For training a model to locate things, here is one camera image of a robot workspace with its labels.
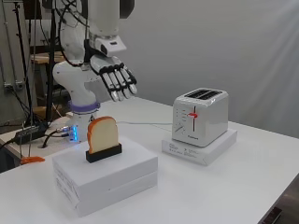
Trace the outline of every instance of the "floor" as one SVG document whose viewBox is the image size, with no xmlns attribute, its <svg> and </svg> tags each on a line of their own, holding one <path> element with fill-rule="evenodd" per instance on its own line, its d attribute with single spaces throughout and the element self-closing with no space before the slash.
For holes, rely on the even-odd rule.
<svg viewBox="0 0 299 224">
<path fill-rule="evenodd" d="M 299 176 L 279 200 L 277 207 L 282 209 L 282 214 L 276 224 L 299 223 Z"/>
</svg>

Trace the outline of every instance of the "toaster slot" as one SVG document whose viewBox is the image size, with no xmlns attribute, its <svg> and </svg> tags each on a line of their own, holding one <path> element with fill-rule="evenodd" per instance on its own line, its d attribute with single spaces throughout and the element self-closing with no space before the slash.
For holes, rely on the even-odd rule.
<svg viewBox="0 0 299 224">
<path fill-rule="evenodd" d="M 205 94 L 205 95 L 202 95 L 202 96 L 199 97 L 198 99 L 199 99 L 199 100 L 208 100 L 208 99 L 210 99 L 210 98 L 212 98 L 212 97 L 214 97 L 214 96 L 216 96 L 216 95 L 218 95 L 218 94 L 221 94 L 221 92 L 220 92 L 220 91 L 211 91 L 211 92 L 208 92 L 208 93 Z"/>
<path fill-rule="evenodd" d="M 208 93 L 209 90 L 199 90 L 199 91 L 194 91 L 193 93 L 190 93 L 188 95 L 185 95 L 185 97 L 193 98 L 193 99 L 199 99 L 202 95 Z"/>
</svg>

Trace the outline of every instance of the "label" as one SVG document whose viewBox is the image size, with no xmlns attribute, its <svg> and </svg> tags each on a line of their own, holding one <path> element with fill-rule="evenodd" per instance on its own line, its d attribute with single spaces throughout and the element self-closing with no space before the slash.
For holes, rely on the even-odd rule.
<svg viewBox="0 0 299 224">
<path fill-rule="evenodd" d="M 197 163 L 206 165 L 206 162 L 203 158 L 203 154 L 200 152 L 200 150 L 190 149 L 187 147 L 180 147 L 174 142 L 168 142 L 167 140 L 163 140 L 162 149 L 166 153 L 179 156 L 185 160 L 195 161 Z"/>
<path fill-rule="evenodd" d="M 77 195 L 73 183 L 64 175 L 63 172 L 59 170 L 58 165 L 56 163 L 54 164 L 54 173 L 64 182 L 64 184 L 68 187 L 68 190 Z"/>
<path fill-rule="evenodd" d="M 175 144 L 167 143 L 167 142 L 165 142 L 165 143 L 168 145 L 168 146 L 166 146 L 167 149 L 172 154 L 178 154 L 179 156 L 184 156 L 184 157 L 189 157 L 189 158 L 195 158 L 195 159 L 198 158 L 199 153 L 196 150 L 188 149 L 186 147 L 179 148 Z"/>
<path fill-rule="evenodd" d="M 59 177 L 55 176 L 55 182 L 58 189 L 64 194 L 65 198 L 74 206 L 78 204 L 79 200 L 76 198 L 69 190 L 68 187 L 65 185 L 64 181 Z"/>
</svg>

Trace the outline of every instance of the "robot finger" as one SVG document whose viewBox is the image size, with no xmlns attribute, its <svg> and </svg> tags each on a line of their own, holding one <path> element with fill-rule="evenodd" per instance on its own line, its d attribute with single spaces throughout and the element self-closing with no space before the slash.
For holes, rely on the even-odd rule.
<svg viewBox="0 0 299 224">
<path fill-rule="evenodd" d="M 122 73 L 124 79 L 126 80 L 126 82 L 128 82 L 128 84 L 129 84 L 130 92 L 132 94 L 137 94 L 137 88 L 136 88 L 135 84 L 133 83 L 133 81 L 131 80 L 129 74 L 126 72 L 126 70 L 122 68 L 121 73 Z"/>
<path fill-rule="evenodd" d="M 119 95 L 119 100 L 120 101 L 123 101 L 124 100 L 124 96 L 122 94 L 122 91 L 121 91 L 121 85 L 120 85 L 120 82 L 118 81 L 118 79 L 116 78 L 116 74 L 114 74 L 114 72 L 110 72 L 109 73 L 109 77 L 112 81 L 112 83 L 114 84 L 115 88 L 116 88 L 116 91 Z"/>
<path fill-rule="evenodd" d="M 131 93 L 128 90 L 128 86 L 126 81 L 123 79 L 123 76 L 121 75 L 121 72 L 119 71 L 115 71 L 115 76 L 118 79 L 119 83 L 121 84 L 121 86 L 123 87 L 123 95 L 125 98 L 130 99 L 131 98 Z"/>
<path fill-rule="evenodd" d="M 116 75 L 114 74 L 114 72 L 110 72 L 109 77 L 110 77 L 113 85 L 115 86 L 116 91 L 120 91 L 121 90 L 121 85 L 120 85 L 119 81 L 117 80 Z"/>
<path fill-rule="evenodd" d="M 113 82 L 111 81 L 109 75 L 107 73 L 104 73 L 102 75 L 102 79 L 104 81 L 104 84 L 105 84 L 107 90 L 110 93 L 110 96 L 111 96 L 112 100 L 115 101 L 115 102 L 119 101 L 120 100 L 119 95 L 117 94 L 116 88 L 113 85 Z"/>
<path fill-rule="evenodd" d="M 121 73 L 119 71 L 115 72 L 115 76 L 117 77 L 117 79 L 119 80 L 120 84 L 122 87 L 126 87 L 126 83 L 125 80 L 123 79 L 123 76 L 121 75 Z"/>
<path fill-rule="evenodd" d="M 127 98 L 127 99 L 131 98 L 131 93 L 128 90 L 128 88 L 123 89 L 123 94 L 124 94 L 125 98 Z"/>
<path fill-rule="evenodd" d="M 120 101 L 123 101 L 124 100 L 124 96 L 123 96 L 122 91 L 118 91 L 118 95 L 119 95 Z"/>
</svg>

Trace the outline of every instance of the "orange object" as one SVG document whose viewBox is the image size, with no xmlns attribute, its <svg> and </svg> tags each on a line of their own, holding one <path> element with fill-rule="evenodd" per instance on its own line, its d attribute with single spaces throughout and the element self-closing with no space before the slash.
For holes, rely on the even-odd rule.
<svg viewBox="0 0 299 224">
<path fill-rule="evenodd" d="M 42 161 L 45 161 L 45 159 L 41 157 L 23 157 L 21 158 L 21 165 L 33 163 L 33 162 L 42 162 Z"/>
</svg>

